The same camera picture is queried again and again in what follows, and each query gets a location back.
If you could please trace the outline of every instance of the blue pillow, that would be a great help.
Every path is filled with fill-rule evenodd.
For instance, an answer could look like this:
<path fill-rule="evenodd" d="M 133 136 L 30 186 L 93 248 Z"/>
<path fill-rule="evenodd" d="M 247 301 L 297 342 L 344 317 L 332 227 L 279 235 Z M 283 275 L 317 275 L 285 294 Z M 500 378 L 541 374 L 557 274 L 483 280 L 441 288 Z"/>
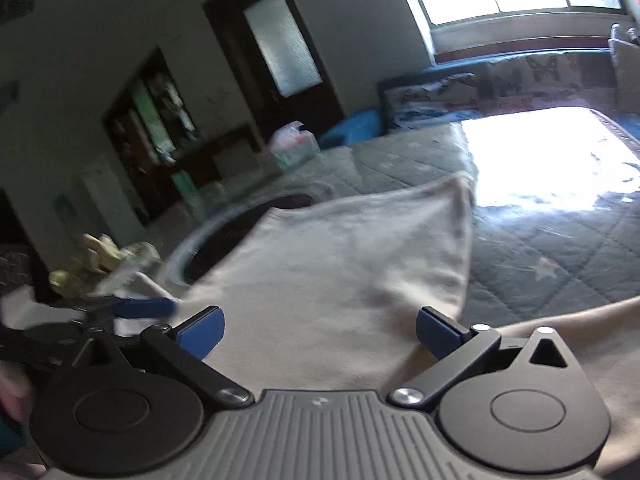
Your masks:
<path fill-rule="evenodd" d="M 375 139 L 382 135 L 382 121 L 376 108 L 356 112 L 351 117 L 336 124 L 320 136 L 318 146 L 328 150 L 336 146 L 351 146 L 358 142 Z"/>
<path fill-rule="evenodd" d="M 441 110 L 433 110 L 428 107 L 414 108 L 399 112 L 390 118 L 389 131 L 395 130 L 418 130 L 425 126 L 433 126 L 443 123 L 455 123 L 458 121 L 467 121 L 469 119 L 480 119 L 483 115 L 477 110 L 454 110 L 452 112 L 443 112 Z"/>
<path fill-rule="evenodd" d="M 471 72 L 453 74 L 422 85 L 385 91 L 383 105 L 388 131 L 460 120 L 455 114 L 479 114 L 478 80 Z M 476 116 L 464 116 L 474 119 Z"/>

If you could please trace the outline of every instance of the metal screw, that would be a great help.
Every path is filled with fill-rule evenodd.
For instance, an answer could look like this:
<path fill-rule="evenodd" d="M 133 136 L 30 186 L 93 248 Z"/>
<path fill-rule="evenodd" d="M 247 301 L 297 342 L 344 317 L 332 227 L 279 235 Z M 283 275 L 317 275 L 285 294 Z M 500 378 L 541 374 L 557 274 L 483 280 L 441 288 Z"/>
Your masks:
<path fill-rule="evenodd" d="M 156 323 L 155 325 L 151 325 L 151 328 L 154 328 L 156 330 L 162 330 L 163 332 L 165 332 L 167 330 L 171 330 L 172 326 L 167 325 L 167 323 Z"/>
<path fill-rule="evenodd" d="M 239 406 L 247 402 L 251 398 L 251 394 L 244 388 L 234 386 L 220 390 L 216 393 L 216 398 L 223 404 Z"/>
<path fill-rule="evenodd" d="M 424 400 L 424 393 L 415 388 L 398 388 L 391 393 L 391 400 L 398 406 L 417 406 Z"/>

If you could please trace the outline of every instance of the bed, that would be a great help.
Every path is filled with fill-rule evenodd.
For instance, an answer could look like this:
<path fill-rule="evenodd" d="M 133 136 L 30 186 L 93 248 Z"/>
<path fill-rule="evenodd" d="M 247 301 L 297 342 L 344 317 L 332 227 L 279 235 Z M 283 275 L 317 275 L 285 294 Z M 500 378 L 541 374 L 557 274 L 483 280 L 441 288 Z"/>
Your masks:
<path fill-rule="evenodd" d="M 464 323 L 501 326 L 640 294 L 640 144 L 594 110 L 404 130 L 322 152 L 275 185 L 334 196 L 477 179 Z"/>

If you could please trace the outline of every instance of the wooden door frame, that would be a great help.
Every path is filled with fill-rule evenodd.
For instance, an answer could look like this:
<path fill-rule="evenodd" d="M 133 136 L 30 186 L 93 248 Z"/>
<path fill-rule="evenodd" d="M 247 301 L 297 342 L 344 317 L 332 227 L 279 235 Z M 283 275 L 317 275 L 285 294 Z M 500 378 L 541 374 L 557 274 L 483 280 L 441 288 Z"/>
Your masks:
<path fill-rule="evenodd" d="M 260 128 L 259 118 L 261 116 L 261 110 L 260 110 L 260 107 L 255 102 L 255 100 L 251 97 L 253 91 L 245 83 L 242 68 L 237 62 L 232 45 L 226 40 L 223 34 L 218 33 L 218 31 L 222 30 L 222 27 L 225 26 L 224 24 L 227 23 L 227 20 L 225 20 L 225 16 L 229 14 L 233 14 L 234 11 L 238 9 L 238 5 L 241 5 L 241 6 L 244 6 L 244 8 L 247 8 L 259 1 L 260 0 L 207 0 L 202 5 L 202 9 L 204 10 L 204 13 L 207 16 L 207 19 L 209 20 L 211 27 L 213 28 L 214 33 L 218 38 L 220 47 L 222 48 L 222 51 L 225 54 L 226 60 L 229 63 L 229 66 L 231 67 L 231 70 L 236 78 L 238 86 L 242 91 L 242 95 L 244 96 L 256 123 L 258 123 L 258 127 Z M 314 63 L 316 64 L 316 68 L 318 69 L 318 73 L 320 75 L 320 78 L 322 79 L 322 82 L 331 89 L 332 93 L 334 94 L 337 106 L 344 117 L 345 116 L 344 109 L 342 108 L 340 99 L 338 99 L 337 93 L 335 92 L 335 87 L 332 84 L 331 79 L 329 78 L 328 72 L 324 66 L 324 63 L 322 62 L 322 58 L 320 57 L 320 54 L 316 49 L 316 46 L 313 42 L 313 38 L 311 37 L 311 33 L 309 33 L 309 30 L 306 27 L 304 20 L 302 19 L 302 15 L 298 10 L 298 6 L 296 5 L 294 0 L 285 0 L 285 2 L 287 3 L 287 7 L 289 7 L 289 10 L 292 13 L 293 18 L 296 21 L 296 25 L 298 26 L 300 33 L 302 34 L 302 38 L 305 40 L 306 46 L 308 47 L 311 57 Z M 251 32 L 248 22 L 246 22 L 246 30 L 248 30 L 252 34 L 252 39 L 253 39 L 253 33 Z M 257 49 L 256 55 L 259 55 L 261 59 L 264 59 L 264 56 L 257 44 L 255 46 L 248 44 L 248 45 L 245 45 L 245 47 L 252 50 L 254 48 Z M 273 78 L 273 74 L 271 74 L 271 71 L 269 70 L 266 62 L 265 62 L 265 69 L 266 69 L 267 75 L 261 74 L 261 73 L 255 74 L 256 79 L 258 81 L 258 85 L 265 84 L 269 86 L 270 89 L 273 88 L 273 90 L 279 94 L 278 88 L 276 86 L 276 82 L 274 81 L 274 78 Z"/>

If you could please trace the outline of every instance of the white blanket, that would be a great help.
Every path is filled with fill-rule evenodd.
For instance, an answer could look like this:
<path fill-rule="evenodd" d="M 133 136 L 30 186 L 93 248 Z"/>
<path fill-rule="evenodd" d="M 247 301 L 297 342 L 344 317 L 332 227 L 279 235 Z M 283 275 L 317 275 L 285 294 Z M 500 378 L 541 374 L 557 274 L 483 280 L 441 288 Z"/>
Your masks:
<path fill-rule="evenodd" d="M 384 389 L 417 347 L 424 305 L 453 318 L 470 264 L 470 186 L 428 186 L 296 211 L 273 209 L 184 298 L 180 318 L 222 307 L 206 362 L 266 388 Z"/>

